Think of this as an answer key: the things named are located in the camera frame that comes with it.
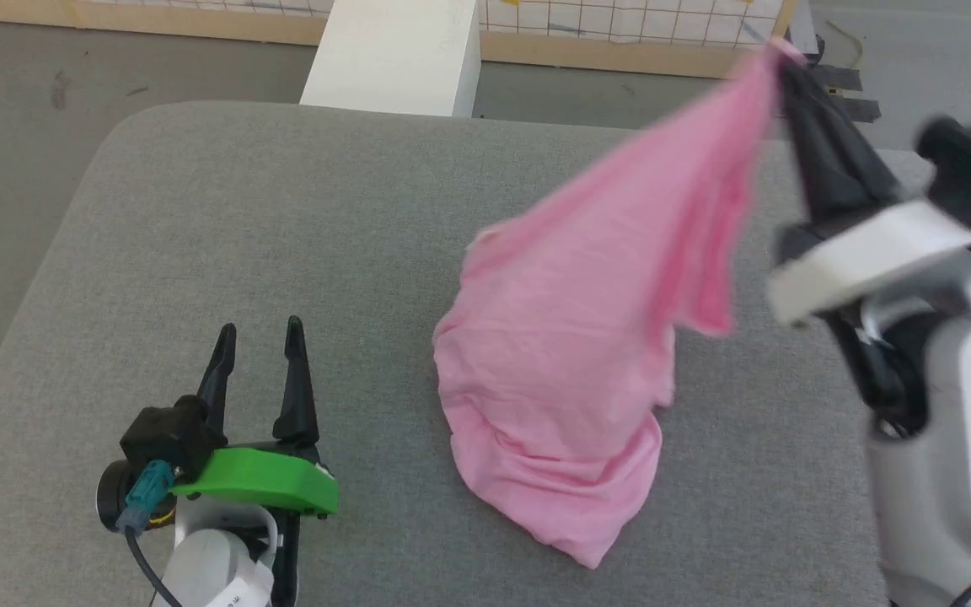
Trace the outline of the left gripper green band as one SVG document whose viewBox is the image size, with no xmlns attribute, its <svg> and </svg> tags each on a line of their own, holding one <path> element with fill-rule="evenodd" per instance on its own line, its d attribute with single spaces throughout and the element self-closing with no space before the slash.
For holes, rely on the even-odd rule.
<svg viewBox="0 0 971 607">
<path fill-rule="evenodd" d="M 206 427 L 224 434 L 228 380 L 238 331 L 221 327 L 196 392 Z M 287 376 L 272 437 L 311 449 L 319 441 L 304 327 L 289 316 L 284 354 Z M 169 592 L 181 606 L 297 606 L 299 541 L 304 516 L 338 511 L 335 477 L 307 456 L 238 446 L 212 454 L 199 479 L 172 488 L 174 548 Z"/>
</svg>

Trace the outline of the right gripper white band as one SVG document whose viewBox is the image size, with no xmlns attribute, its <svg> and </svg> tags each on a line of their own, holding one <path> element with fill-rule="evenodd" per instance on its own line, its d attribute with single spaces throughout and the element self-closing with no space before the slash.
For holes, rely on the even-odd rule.
<svg viewBox="0 0 971 607">
<path fill-rule="evenodd" d="M 882 210 L 900 183 L 807 63 L 778 66 L 787 134 L 810 222 Z M 971 228 L 928 200 L 893 205 L 771 272 L 770 310 L 782 325 L 874 297 L 893 301 L 957 291 L 971 314 Z"/>
</svg>

